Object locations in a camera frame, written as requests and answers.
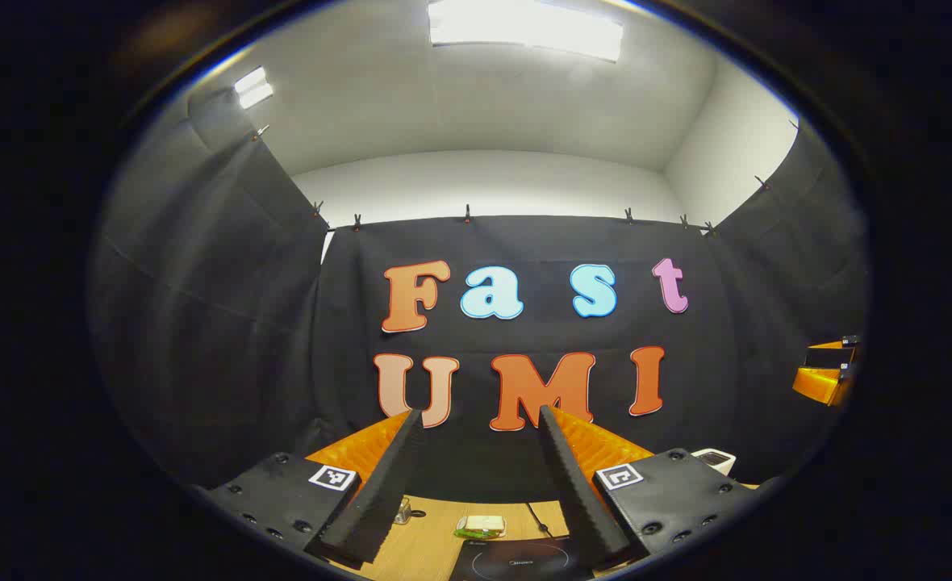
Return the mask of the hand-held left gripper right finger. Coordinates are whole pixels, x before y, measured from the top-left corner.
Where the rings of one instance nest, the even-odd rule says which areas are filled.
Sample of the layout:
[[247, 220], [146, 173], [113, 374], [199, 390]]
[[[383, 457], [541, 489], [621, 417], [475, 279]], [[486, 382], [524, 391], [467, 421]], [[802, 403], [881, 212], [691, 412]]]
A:
[[686, 449], [652, 453], [554, 406], [540, 408], [538, 434], [570, 537], [591, 569], [669, 562], [729, 529], [767, 492]]

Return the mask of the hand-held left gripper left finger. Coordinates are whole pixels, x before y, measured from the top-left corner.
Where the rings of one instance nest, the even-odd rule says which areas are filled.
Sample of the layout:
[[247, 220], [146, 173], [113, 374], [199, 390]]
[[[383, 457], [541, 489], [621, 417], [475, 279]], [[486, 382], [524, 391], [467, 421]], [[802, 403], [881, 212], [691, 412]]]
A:
[[423, 443], [420, 411], [399, 413], [307, 456], [269, 455], [202, 499], [269, 543], [361, 566], [386, 540]]

